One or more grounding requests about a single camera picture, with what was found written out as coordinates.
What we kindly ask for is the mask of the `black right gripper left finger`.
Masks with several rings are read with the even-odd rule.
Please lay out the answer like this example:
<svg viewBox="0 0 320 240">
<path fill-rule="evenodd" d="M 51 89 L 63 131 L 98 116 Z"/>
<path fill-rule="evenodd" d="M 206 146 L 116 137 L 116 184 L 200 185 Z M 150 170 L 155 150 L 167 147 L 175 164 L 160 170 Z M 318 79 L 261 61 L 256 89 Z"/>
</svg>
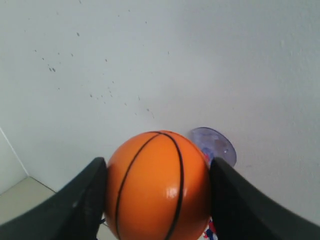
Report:
<svg viewBox="0 0 320 240">
<path fill-rule="evenodd" d="M 2 224 L 2 240 L 95 240 L 105 210 L 107 167 L 96 157 L 49 199 Z"/>
</svg>

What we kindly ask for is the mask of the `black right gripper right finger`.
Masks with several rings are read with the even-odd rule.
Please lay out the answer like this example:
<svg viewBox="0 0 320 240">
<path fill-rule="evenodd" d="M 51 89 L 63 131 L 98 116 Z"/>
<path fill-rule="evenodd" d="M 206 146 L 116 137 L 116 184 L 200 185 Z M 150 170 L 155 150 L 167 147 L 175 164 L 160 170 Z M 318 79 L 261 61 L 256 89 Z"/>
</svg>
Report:
<svg viewBox="0 0 320 240">
<path fill-rule="evenodd" d="M 222 158 L 210 165 L 211 217 L 220 240 L 319 240 L 320 227 L 259 191 Z"/>
</svg>

